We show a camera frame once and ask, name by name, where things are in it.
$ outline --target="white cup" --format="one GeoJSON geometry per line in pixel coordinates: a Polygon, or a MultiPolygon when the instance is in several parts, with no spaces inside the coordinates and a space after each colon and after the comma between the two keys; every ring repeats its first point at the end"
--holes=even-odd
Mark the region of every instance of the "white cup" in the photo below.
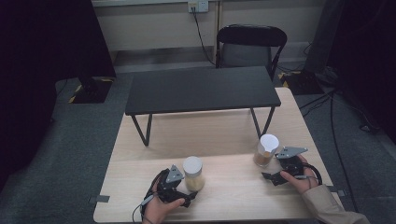
{"type": "Polygon", "coordinates": [[[279,140],[272,134],[264,134],[257,145],[257,152],[253,160],[260,167],[266,167],[276,153],[279,147],[279,140]]]}

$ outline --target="wooden table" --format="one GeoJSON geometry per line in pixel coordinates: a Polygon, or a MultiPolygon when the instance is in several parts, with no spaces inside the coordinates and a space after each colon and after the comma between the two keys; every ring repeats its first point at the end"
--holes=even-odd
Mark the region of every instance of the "wooden table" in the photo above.
{"type": "MultiPolygon", "coordinates": [[[[323,161],[289,89],[276,92],[276,109],[268,133],[280,145],[307,147],[304,156],[318,168],[323,183],[332,185],[323,161]]],[[[255,109],[260,124],[269,108],[255,109]]],[[[139,116],[147,123],[148,116],[139,116]]],[[[202,159],[205,186],[189,208],[179,207],[166,221],[233,221],[310,218],[301,196],[289,184],[274,187],[261,172],[280,169],[276,160],[262,169],[253,161],[259,139],[249,109],[235,109],[153,117],[149,147],[145,147],[128,116],[124,116],[113,149],[101,195],[108,203],[96,205],[96,222],[132,222],[132,212],[143,201],[148,187],[161,170],[175,164],[182,171],[185,158],[202,159]]],[[[177,188],[186,191],[182,181],[177,188]]]]}

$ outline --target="black chair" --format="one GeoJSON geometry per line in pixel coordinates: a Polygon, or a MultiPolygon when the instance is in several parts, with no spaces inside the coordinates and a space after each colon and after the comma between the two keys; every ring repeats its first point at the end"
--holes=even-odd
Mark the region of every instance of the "black chair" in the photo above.
{"type": "Polygon", "coordinates": [[[233,24],[217,35],[216,68],[265,66],[274,79],[280,52],[288,40],[285,32],[273,26],[233,24]],[[277,48],[274,59],[271,48],[277,48]]]}

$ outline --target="black table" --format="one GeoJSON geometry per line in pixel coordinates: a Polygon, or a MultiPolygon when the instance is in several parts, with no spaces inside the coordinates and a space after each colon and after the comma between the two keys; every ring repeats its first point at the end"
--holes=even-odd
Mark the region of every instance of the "black table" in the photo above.
{"type": "Polygon", "coordinates": [[[134,73],[125,115],[149,145],[153,114],[250,108],[259,138],[266,133],[279,97],[265,67],[194,68],[134,73]],[[271,107],[261,132],[254,107],[271,107]],[[136,115],[147,115],[146,137],[136,115]]]}

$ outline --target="table leg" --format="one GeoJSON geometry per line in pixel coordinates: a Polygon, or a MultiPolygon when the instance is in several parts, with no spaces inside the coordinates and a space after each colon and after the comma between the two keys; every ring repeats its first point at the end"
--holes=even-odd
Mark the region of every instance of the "table leg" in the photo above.
{"type": "Polygon", "coordinates": [[[142,138],[143,144],[145,144],[145,146],[148,147],[149,146],[149,134],[151,131],[152,114],[149,114],[149,116],[148,116],[148,127],[146,129],[146,137],[145,137],[145,135],[143,135],[142,130],[140,129],[140,126],[139,126],[139,123],[137,122],[136,116],[132,115],[131,118],[134,121],[134,126],[136,126],[136,129],[139,132],[140,138],[142,138]]]}
{"type": "Polygon", "coordinates": [[[254,113],[254,109],[250,108],[251,116],[253,117],[254,126],[256,126],[257,135],[260,137],[262,136],[262,132],[260,131],[259,122],[257,121],[256,114],[254,113]]]}
{"type": "Polygon", "coordinates": [[[267,119],[267,122],[265,123],[264,130],[262,131],[262,135],[267,133],[268,127],[270,126],[272,116],[274,115],[274,111],[275,111],[275,107],[271,106],[270,114],[268,115],[268,119],[267,119]]]}

